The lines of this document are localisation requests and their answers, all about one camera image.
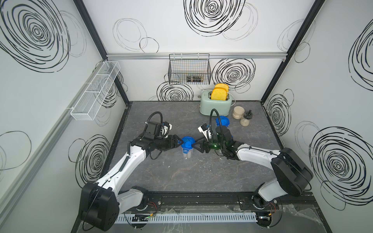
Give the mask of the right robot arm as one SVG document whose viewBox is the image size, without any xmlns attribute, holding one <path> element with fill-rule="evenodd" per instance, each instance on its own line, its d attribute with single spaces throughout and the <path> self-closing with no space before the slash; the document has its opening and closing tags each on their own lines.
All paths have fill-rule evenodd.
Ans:
<svg viewBox="0 0 373 233">
<path fill-rule="evenodd" d="M 225 126 L 212 130 L 211 126 L 204 124 L 198 130 L 203 137 L 196 140 L 192 147 L 199 152 L 220 150 L 228 160 L 248 161 L 274 172 L 273 180 L 261 184 L 253 192 L 251 200 L 256 208 L 263 209 L 268 203 L 285 195 L 299 197 L 307 187 L 311 187 L 313 172 L 292 149 L 267 150 L 235 141 Z"/>
</svg>

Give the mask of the clear plastic container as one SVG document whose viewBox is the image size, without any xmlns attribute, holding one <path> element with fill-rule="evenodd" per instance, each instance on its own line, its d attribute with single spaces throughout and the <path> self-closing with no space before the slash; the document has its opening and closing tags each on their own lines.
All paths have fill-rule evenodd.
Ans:
<svg viewBox="0 0 373 233">
<path fill-rule="evenodd" d="M 190 159 L 190 158 L 192 157 L 192 155 L 193 155 L 193 151 L 194 151 L 194 149 L 190 149 L 190 150 L 188 150 L 188 149 L 183 149 L 183 150 L 182 150 L 182 155 L 183 155 L 183 157 L 184 157 L 185 159 Z"/>
</svg>

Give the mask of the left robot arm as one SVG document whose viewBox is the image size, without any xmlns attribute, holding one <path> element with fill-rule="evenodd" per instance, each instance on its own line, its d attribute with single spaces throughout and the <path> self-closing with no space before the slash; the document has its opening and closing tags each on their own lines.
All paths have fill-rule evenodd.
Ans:
<svg viewBox="0 0 373 233">
<path fill-rule="evenodd" d="M 144 131 L 129 142 L 127 153 L 119 162 L 98 181 L 82 188 L 76 221 L 107 231 L 123 212 L 132 208 L 145 210 L 149 202 L 145 189 L 132 187 L 124 193 L 120 189 L 152 151 L 164 152 L 183 144 L 180 137 L 168 134 L 171 128 L 168 123 L 148 121 Z"/>
</svg>

